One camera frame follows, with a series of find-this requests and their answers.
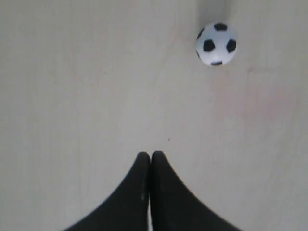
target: soccer ball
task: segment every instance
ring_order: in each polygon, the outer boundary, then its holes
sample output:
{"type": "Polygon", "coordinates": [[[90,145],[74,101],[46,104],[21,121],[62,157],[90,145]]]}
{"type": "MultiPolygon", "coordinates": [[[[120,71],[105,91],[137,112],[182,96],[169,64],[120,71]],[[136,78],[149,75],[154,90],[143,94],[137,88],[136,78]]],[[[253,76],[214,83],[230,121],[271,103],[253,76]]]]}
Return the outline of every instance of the soccer ball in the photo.
{"type": "Polygon", "coordinates": [[[230,62],[237,51],[237,34],[224,23],[212,23],[203,28],[198,37],[196,51],[199,59],[209,66],[230,62]]]}

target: black pentagon patch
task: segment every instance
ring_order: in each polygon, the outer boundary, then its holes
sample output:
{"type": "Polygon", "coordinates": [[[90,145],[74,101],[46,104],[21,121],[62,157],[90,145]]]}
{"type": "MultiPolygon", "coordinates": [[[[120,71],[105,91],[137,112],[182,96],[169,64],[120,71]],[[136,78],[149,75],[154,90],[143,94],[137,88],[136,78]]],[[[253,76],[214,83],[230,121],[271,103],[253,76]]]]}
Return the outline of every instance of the black pentagon patch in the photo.
{"type": "Polygon", "coordinates": [[[215,49],[215,44],[214,44],[213,40],[208,39],[208,40],[204,41],[203,50],[205,52],[211,52],[213,49],[215,49]]]}
{"type": "Polygon", "coordinates": [[[235,48],[236,48],[236,41],[233,40],[233,39],[230,39],[229,42],[228,42],[228,44],[227,44],[227,46],[226,46],[226,48],[227,48],[227,51],[228,51],[229,53],[235,51],[235,48]]]}
{"type": "Polygon", "coordinates": [[[196,51],[196,53],[197,53],[197,55],[198,55],[198,58],[201,60],[201,58],[200,58],[200,55],[199,55],[198,51],[196,51]]]}
{"type": "Polygon", "coordinates": [[[198,38],[200,38],[200,36],[202,35],[203,31],[204,31],[204,28],[199,32],[198,37],[197,37],[197,40],[198,40],[198,38]]]}
{"type": "Polygon", "coordinates": [[[224,23],[216,23],[214,25],[214,28],[216,31],[226,31],[228,29],[228,26],[224,23]]]}
{"type": "Polygon", "coordinates": [[[213,62],[211,63],[212,66],[221,66],[222,65],[222,61],[220,62],[213,62]]]}

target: black and white ball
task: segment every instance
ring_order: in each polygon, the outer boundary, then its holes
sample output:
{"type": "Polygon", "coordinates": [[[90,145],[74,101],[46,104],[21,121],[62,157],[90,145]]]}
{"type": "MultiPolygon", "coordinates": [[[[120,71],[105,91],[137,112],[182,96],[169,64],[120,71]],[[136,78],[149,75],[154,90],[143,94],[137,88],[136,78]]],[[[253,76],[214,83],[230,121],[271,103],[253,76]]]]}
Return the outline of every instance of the black and white ball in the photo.
{"type": "Polygon", "coordinates": [[[237,51],[237,33],[224,23],[209,24],[197,37],[196,51],[206,65],[227,64],[237,51]]]}

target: white floor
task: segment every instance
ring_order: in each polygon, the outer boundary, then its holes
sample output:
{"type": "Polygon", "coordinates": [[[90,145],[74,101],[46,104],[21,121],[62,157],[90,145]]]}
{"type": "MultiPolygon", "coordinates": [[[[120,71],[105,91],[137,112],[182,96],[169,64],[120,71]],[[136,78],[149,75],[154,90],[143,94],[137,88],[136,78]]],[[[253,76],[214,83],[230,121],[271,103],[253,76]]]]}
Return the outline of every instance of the white floor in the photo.
{"type": "Polygon", "coordinates": [[[163,150],[245,231],[308,226],[307,0],[1,0],[0,230],[58,231],[163,150]],[[202,26],[239,33],[208,68],[202,26]]]}

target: small ball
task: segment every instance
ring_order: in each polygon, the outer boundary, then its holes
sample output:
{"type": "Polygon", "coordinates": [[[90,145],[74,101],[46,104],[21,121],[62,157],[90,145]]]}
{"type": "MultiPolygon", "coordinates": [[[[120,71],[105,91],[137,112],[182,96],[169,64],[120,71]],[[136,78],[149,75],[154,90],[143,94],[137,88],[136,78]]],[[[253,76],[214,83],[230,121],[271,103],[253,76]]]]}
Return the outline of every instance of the small ball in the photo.
{"type": "Polygon", "coordinates": [[[225,23],[211,23],[198,34],[196,52],[208,66],[225,65],[237,52],[237,33],[225,23]]]}

